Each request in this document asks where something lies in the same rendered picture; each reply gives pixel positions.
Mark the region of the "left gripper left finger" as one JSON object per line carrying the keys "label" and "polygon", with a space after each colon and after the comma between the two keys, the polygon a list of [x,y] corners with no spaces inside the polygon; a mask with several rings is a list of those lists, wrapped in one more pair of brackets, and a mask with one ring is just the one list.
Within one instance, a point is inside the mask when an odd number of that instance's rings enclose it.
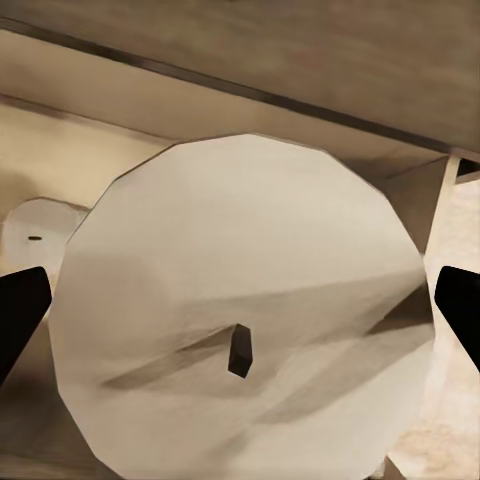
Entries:
{"label": "left gripper left finger", "polygon": [[0,277],[0,386],[51,306],[49,279],[43,266]]}

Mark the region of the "pillar candle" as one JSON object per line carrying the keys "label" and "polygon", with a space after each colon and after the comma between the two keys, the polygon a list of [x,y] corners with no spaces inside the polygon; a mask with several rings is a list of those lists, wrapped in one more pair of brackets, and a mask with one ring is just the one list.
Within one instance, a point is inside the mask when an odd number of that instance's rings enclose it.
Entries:
{"label": "pillar candle", "polygon": [[15,207],[4,222],[3,253],[18,271],[43,266],[47,277],[62,270],[64,246],[78,230],[90,208],[45,197]]}
{"label": "pillar candle", "polygon": [[118,176],[64,246],[58,393],[123,480],[363,480],[419,410],[425,262],[328,151],[244,131]]}

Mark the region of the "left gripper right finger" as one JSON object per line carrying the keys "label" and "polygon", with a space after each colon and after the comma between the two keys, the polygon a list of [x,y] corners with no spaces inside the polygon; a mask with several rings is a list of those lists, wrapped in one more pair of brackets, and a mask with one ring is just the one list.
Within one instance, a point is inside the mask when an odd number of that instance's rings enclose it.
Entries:
{"label": "left gripper right finger", "polygon": [[480,371],[480,274],[444,266],[434,300]]}

